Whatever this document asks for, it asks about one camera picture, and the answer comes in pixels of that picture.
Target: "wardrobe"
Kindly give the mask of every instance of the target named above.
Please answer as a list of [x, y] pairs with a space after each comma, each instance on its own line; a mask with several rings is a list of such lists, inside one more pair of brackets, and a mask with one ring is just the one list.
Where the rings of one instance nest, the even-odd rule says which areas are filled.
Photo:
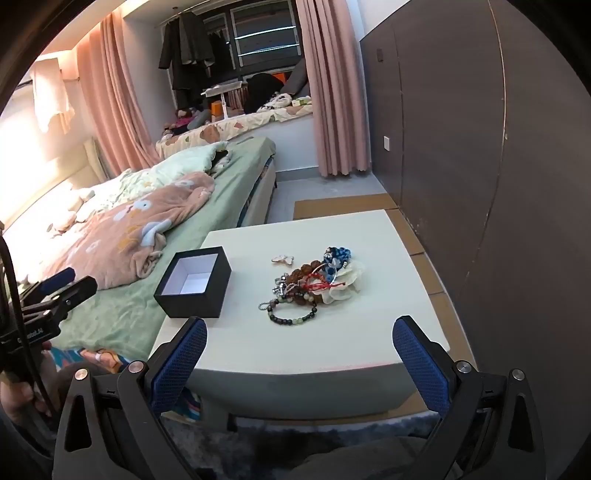
[[556, 478], [591, 430], [589, 92], [506, 0], [411, 0], [361, 46], [373, 171], [478, 368], [525, 371]]

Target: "black coat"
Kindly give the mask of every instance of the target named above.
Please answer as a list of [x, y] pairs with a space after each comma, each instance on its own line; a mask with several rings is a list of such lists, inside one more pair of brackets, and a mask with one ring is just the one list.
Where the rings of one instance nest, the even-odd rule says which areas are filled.
[[[196, 64], [183, 64], [181, 56], [180, 22], [190, 46], [190, 54]], [[169, 22], [164, 29], [164, 43], [159, 68], [166, 70], [172, 63], [173, 90], [193, 90], [208, 87], [203, 60], [213, 60], [212, 45], [209, 42], [203, 20], [192, 13]]]

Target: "white table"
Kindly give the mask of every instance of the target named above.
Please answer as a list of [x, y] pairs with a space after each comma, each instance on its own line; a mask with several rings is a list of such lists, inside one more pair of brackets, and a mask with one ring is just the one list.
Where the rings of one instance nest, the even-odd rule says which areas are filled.
[[[402, 240], [383, 210], [211, 232], [203, 247], [223, 246], [232, 275], [222, 313], [205, 319], [206, 349], [188, 387], [206, 404], [244, 417], [335, 419], [400, 406], [415, 387], [392, 345], [392, 325], [411, 315], [425, 334], [449, 344]], [[319, 305], [300, 326], [271, 322], [258, 304], [272, 298], [288, 271], [271, 262], [293, 255], [294, 267], [347, 247], [365, 265], [360, 293]], [[279, 317], [309, 312], [280, 304]], [[166, 318], [154, 350], [185, 319]]]
[[222, 97], [223, 118], [224, 120], [226, 120], [228, 119], [228, 105], [226, 103], [225, 94], [233, 90], [238, 90], [239, 88], [242, 88], [243, 84], [244, 82], [242, 82], [241, 80], [222, 83], [220, 85], [216, 85], [215, 87], [208, 88], [201, 95], [205, 95], [206, 97], [214, 97], [216, 95], [220, 95]]

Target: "bracelet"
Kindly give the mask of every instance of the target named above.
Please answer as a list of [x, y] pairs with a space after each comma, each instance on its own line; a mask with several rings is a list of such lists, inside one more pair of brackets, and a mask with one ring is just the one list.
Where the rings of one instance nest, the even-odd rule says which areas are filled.
[[282, 319], [273, 314], [273, 309], [277, 307], [277, 305], [279, 304], [280, 301], [278, 299], [273, 299], [269, 302], [261, 303], [259, 305], [260, 310], [263, 310], [263, 308], [261, 308], [263, 305], [267, 305], [267, 313], [269, 315], [269, 320], [275, 322], [277, 325], [302, 325], [304, 322], [313, 319], [316, 316], [316, 312], [318, 312], [318, 309], [316, 308], [316, 302], [313, 301], [311, 304], [312, 310], [308, 315], [296, 319]]
[[[288, 264], [293, 263], [293, 257], [286, 255], [280, 255], [271, 261], [287, 263], [286, 259], [290, 260]], [[278, 325], [302, 325], [315, 318], [318, 312], [316, 306], [322, 302], [322, 296], [319, 293], [345, 285], [344, 282], [336, 283], [335, 276], [341, 268], [347, 267], [350, 259], [351, 250], [347, 248], [327, 248], [323, 255], [323, 261], [314, 260], [309, 264], [302, 265], [301, 268], [296, 268], [291, 274], [285, 273], [276, 278], [275, 288], [273, 288], [275, 298], [260, 303], [259, 310], [266, 310], [269, 320]], [[295, 319], [283, 319], [274, 314], [273, 309], [277, 305], [292, 302], [301, 306], [310, 304], [312, 306], [310, 313]]]

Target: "butterfly charm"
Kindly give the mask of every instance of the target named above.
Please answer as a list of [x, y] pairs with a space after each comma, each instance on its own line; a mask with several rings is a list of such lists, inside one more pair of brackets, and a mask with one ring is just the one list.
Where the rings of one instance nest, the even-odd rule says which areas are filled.
[[292, 266], [294, 263], [294, 258], [288, 255], [279, 255], [278, 257], [271, 258], [273, 263], [284, 263], [285, 265]]

